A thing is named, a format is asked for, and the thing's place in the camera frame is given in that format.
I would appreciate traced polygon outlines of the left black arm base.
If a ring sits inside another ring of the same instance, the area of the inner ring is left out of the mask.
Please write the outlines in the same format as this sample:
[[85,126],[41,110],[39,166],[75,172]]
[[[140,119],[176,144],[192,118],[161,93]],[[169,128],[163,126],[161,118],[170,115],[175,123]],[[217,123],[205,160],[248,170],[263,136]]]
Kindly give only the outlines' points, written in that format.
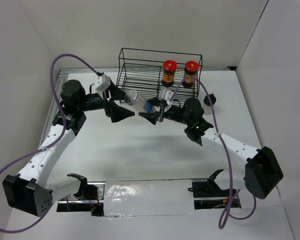
[[89,212],[91,216],[104,216],[105,182],[88,182],[87,178],[69,173],[70,178],[78,180],[82,186],[74,194],[69,194],[57,202],[58,213]]

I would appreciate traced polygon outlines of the silver lid blue label jar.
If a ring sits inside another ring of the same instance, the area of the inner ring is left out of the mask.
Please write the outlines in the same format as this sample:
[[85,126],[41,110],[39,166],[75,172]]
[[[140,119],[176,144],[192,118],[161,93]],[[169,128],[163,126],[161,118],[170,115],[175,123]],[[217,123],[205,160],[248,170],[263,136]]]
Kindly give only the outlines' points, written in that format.
[[124,101],[139,113],[152,114],[156,111],[154,106],[135,89],[125,94]]

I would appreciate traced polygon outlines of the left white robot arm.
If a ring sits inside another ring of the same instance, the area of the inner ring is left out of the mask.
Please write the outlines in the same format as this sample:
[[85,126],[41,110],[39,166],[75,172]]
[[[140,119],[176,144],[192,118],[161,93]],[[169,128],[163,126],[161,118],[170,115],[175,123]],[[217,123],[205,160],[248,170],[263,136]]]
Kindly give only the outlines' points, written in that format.
[[85,112],[104,110],[112,123],[135,114],[116,104],[125,98],[126,93],[108,76],[98,76],[92,87],[95,93],[87,94],[78,80],[71,79],[63,84],[60,109],[44,142],[16,175],[7,175],[2,182],[10,207],[43,217],[54,202],[69,195],[78,200],[87,197],[90,188],[87,178],[82,175],[69,173],[60,182],[47,183],[62,153],[83,127],[87,119]]

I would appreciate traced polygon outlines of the red lid sauce jar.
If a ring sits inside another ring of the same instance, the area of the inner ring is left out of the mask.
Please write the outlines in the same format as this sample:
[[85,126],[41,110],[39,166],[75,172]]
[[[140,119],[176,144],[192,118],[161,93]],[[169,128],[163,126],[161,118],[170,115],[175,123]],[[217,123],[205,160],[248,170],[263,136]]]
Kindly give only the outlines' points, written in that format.
[[166,60],[162,65],[162,80],[161,83],[164,87],[170,88],[174,84],[175,72],[177,69],[177,63],[173,60]]
[[185,63],[184,76],[182,82],[184,88],[190,89],[195,83],[195,78],[198,76],[199,64],[196,61],[190,60]]

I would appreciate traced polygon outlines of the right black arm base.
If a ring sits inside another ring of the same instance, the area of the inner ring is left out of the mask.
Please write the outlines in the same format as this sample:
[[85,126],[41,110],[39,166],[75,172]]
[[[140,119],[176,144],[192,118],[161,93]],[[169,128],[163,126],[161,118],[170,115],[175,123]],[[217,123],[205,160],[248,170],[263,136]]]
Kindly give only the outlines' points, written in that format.
[[222,173],[223,169],[216,170],[211,176],[204,180],[192,181],[192,186],[187,190],[193,195],[194,209],[224,209],[229,202],[229,189],[221,189],[215,179]]

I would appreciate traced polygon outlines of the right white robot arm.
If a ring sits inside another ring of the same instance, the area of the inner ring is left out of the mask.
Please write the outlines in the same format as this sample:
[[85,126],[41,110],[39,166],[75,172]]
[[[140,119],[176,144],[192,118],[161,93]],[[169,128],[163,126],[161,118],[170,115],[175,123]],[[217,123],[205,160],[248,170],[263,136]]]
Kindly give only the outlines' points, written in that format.
[[187,99],[182,107],[173,105],[163,113],[139,113],[154,125],[160,117],[185,124],[184,132],[191,141],[216,152],[225,153],[225,143],[230,159],[243,169],[244,188],[258,199],[265,199],[284,177],[273,150],[266,146],[256,148],[217,133],[216,127],[207,122],[203,114],[201,103],[196,98]]

